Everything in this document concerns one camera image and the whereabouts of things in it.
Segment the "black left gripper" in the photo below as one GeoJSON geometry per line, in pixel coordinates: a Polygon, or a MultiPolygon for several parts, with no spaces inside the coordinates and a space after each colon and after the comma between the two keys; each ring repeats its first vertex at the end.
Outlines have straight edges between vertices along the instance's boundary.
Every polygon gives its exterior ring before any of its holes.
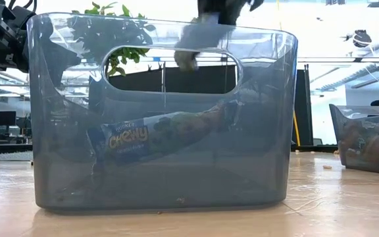
{"type": "MultiPolygon", "coordinates": [[[[49,50],[49,75],[54,86],[61,85],[63,72],[71,66],[80,64],[79,56],[61,45],[51,42],[49,50]]],[[[28,50],[28,35],[26,31],[19,31],[10,42],[15,68],[22,72],[29,72],[30,59],[28,50]]]]}

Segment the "blue Quaker Chewy bar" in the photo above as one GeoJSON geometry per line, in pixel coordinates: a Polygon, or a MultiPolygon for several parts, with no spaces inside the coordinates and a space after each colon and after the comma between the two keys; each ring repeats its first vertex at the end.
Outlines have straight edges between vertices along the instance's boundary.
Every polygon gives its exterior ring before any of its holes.
{"type": "Polygon", "coordinates": [[[199,51],[191,50],[216,47],[234,29],[236,19],[236,16],[226,13],[201,13],[191,24],[185,26],[174,52],[174,60],[180,70],[197,70],[195,58],[199,51]]]}
{"type": "Polygon", "coordinates": [[[125,166],[176,153],[229,131],[242,105],[238,100],[221,101],[200,112],[178,111],[88,128],[93,165],[104,167],[110,161],[125,166]]]}

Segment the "blue orange peanut butter bar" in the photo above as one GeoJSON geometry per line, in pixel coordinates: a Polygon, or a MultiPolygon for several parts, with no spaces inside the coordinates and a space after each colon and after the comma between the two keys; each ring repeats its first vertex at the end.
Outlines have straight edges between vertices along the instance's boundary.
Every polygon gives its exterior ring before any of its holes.
{"type": "Polygon", "coordinates": [[[359,145],[359,138],[363,126],[359,121],[347,121],[343,124],[341,140],[339,141],[339,152],[342,159],[356,159],[360,156],[362,149],[359,145]]]}
{"type": "Polygon", "coordinates": [[[372,129],[372,134],[366,141],[363,155],[367,161],[379,163],[379,125],[372,129]]]}

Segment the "potted green plant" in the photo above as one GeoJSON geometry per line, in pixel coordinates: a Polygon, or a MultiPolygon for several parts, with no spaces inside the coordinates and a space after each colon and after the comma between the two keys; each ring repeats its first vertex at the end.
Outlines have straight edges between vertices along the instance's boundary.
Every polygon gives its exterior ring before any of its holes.
{"type": "Polygon", "coordinates": [[[120,14],[110,12],[109,9],[115,5],[115,2],[104,6],[93,2],[93,7],[86,9],[84,16],[80,15],[80,11],[73,10],[76,16],[68,20],[68,27],[72,29],[73,40],[84,48],[83,58],[93,62],[107,58],[104,73],[107,76],[125,76],[123,66],[130,61],[139,63],[149,52],[144,46],[153,43],[149,32],[155,31],[156,27],[148,23],[146,16],[134,16],[125,5],[120,14]],[[130,46],[115,49],[108,57],[101,52],[104,46],[116,43],[130,46]]]}

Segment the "dark background monitor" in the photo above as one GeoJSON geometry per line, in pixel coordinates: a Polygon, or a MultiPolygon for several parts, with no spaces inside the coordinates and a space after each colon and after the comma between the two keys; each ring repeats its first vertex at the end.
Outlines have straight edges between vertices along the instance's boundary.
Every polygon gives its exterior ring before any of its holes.
{"type": "Polygon", "coordinates": [[[14,126],[16,124],[16,111],[0,111],[0,126],[14,126]]]}

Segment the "black ceiling fixture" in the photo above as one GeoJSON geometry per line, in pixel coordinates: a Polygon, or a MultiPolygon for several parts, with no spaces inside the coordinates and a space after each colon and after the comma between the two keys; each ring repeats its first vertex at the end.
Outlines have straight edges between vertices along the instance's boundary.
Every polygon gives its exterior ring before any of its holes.
{"type": "Polygon", "coordinates": [[[358,48],[368,47],[372,43],[372,39],[366,30],[355,30],[353,33],[347,34],[343,40],[351,40],[353,45],[358,48]]]}

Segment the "dark woven table mat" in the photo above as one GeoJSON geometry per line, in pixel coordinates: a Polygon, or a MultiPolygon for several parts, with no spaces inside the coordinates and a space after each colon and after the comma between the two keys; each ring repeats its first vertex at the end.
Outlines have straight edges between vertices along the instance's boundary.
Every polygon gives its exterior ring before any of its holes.
{"type": "Polygon", "coordinates": [[[32,161],[33,159],[32,151],[0,153],[0,161],[32,161]]]}

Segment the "grey translucent plastic bin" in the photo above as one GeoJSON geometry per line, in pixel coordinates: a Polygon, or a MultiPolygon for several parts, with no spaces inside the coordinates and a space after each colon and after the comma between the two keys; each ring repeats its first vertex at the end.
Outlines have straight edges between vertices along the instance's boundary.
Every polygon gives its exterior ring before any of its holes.
{"type": "MultiPolygon", "coordinates": [[[[121,90],[104,73],[107,58],[89,61],[73,40],[72,13],[44,13],[27,24],[31,52],[50,40],[75,52],[80,64],[63,72],[60,86],[44,73],[30,76],[34,185],[44,209],[179,209],[250,206],[285,199],[297,73],[297,38],[285,31],[234,27],[216,47],[192,49],[228,56],[238,81],[222,93],[121,90]],[[200,112],[221,101],[243,103],[227,132],[212,134],[148,162],[95,167],[87,129],[178,111],[200,112]]],[[[175,52],[189,22],[147,19],[149,52],[175,52]]]]}
{"type": "Polygon", "coordinates": [[[361,122],[363,126],[363,131],[361,132],[362,138],[359,138],[359,145],[362,149],[360,156],[356,159],[342,159],[340,157],[341,164],[348,169],[379,173],[379,163],[369,162],[363,155],[366,141],[370,138],[372,129],[379,125],[379,106],[347,106],[330,104],[329,108],[338,151],[343,124],[347,121],[354,120],[361,122]]]}

